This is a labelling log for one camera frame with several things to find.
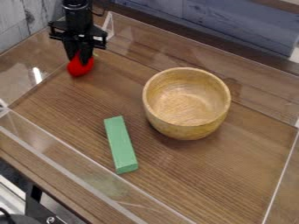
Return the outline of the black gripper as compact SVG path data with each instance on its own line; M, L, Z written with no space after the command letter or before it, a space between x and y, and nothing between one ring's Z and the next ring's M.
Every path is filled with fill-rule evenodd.
M73 31L66 21L51 21L50 38L63 41L69 59L73 60L79 50L79 59L83 66L90 62L94 47L99 49L107 48L109 33L97 25L93 25L86 31Z

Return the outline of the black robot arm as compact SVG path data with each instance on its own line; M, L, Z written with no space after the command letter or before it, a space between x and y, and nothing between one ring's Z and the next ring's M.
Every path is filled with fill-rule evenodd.
M86 66L93 57L94 49L107 49L109 33L95 26L94 16L105 13L93 11L93 0L63 0L65 19L51 21L50 38L63 43L69 59L79 57Z

